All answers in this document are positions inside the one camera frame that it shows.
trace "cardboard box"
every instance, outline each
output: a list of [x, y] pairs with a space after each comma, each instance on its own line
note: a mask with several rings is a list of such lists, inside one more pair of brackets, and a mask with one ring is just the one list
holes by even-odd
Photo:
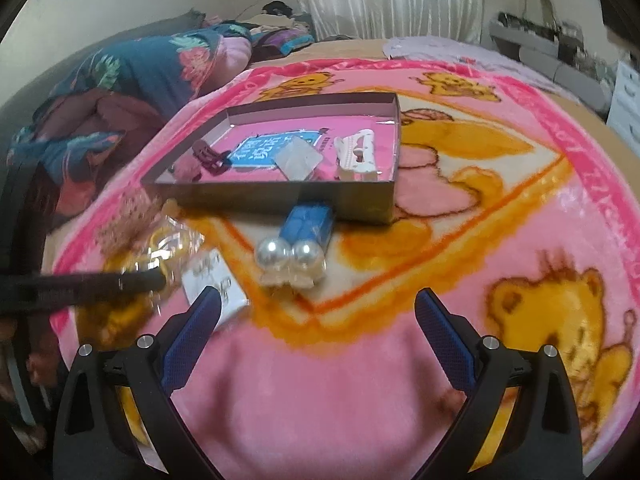
[[[337, 169], [337, 161], [332, 160], [333, 143], [328, 141], [356, 134], [360, 126], [374, 131], [376, 168], [381, 170], [376, 182], [341, 181], [330, 171], [324, 171], [324, 177], [316, 175], [311, 180], [294, 182], [286, 180], [273, 165], [252, 166], [264, 162], [269, 149], [264, 149], [267, 139], [271, 146], [277, 145], [282, 136], [304, 134], [305, 140], [324, 155], [319, 168], [330, 170], [333, 164]], [[199, 181], [180, 182], [172, 173], [174, 164], [191, 153], [193, 143], [199, 139], [217, 152], [232, 151], [232, 170], [222, 176], [203, 170]], [[241, 150], [242, 146], [247, 147], [242, 144], [247, 139], [251, 139], [250, 146], [259, 149], [252, 153]], [[163, 200], [174, 198], [186, 208], [287, 215], [298, 202], [324, 202], [334, 208], [338, 219], [385, 224], [393, 218], [399, 146], [400, 108], [394, 93], [277, 99], [227, 108], [215, 115], [163, 157], [142, 178], [142, 184], [150, 194]]]

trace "green leaf print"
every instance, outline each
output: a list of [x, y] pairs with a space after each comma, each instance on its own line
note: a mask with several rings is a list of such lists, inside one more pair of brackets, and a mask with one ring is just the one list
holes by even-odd
[[183, 50], [189, 50], [195, 46], [209, 46], [206, 41], [201, 38], [195, 38], [193, 36], [174, 36], [169, 40], [170, 43], [178, 46], [178, 52]]
[[120, 60], [113, 56], [102, 56], [93, 70], [94, 81], [98, 88], [113, 89], [120, 73]]

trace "silver screw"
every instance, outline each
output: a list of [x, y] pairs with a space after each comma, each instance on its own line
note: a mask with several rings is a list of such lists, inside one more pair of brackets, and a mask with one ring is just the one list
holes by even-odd
[[488, 335], [482, 339], [482, 344], [489, 350], [495, 350], [500, 346], [500, 341], [498, 341], [494, 336]]
[[153, 343], [154, 337], [152, 335], [140, 336], [136, 342], [139, 348], [149, 348]]
[[548, 357], [556, 357], [558, 355], [558, 350], [553, 345], [545, 345], [543, 351]]
[[87, 357], [92, 351], [94, 351], [94, 347], [89, 344], [84, 344], [78, 349], [78, 354], [82, 357]]

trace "cartoon bear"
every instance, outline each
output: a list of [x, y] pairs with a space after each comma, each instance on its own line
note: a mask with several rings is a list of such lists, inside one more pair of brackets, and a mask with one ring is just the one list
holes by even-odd
[[411, 77], [421, 85], [431, 87], [431, 95], [446, 97], [473, 97], [481, 101], [499, 103], [501, 99], [491, 86], [481, 85], [463, 77], [447, 72], [424, 72], [426, 79]]
[[270, 99], [279, 99], [283, 97], [296, 97], [303, 95], [316, 95], [323, 89], [344, 81], [344, 79], [334, 79], [330, 81], [333, 74], [330, 72], [316, 72], [313, 74], [301, 75], [293, 79], [289, 79], [280, 83], [274, 88], [267, 88], [260, 92], [255, 102], [268, 101]]
[[[556, 265], [548, 253], [540, 254], [542, 279], [508, 278], [492, 286], [487, 296], [488, 325], [509, 348], [538, 351], [545, 344], [558, 348], [578, 408], [585, 452], [598, 434], [631, 370], [631, 338], [635, 311], [623, 315], [623, 340], [604, 346], [605, 284], [593, 268], [575, 270], [563, 253]], [[478, 455], [476, 465], [491, 461], [513, 408], [514, 395], [506, 395], [496, 422]]]

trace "white drawer cabinet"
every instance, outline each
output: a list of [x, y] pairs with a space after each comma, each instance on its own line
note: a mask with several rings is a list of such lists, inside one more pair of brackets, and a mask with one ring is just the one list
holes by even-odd
[[640, 74], [622, 62], [618, 65], [607, 126], [640, 157]]

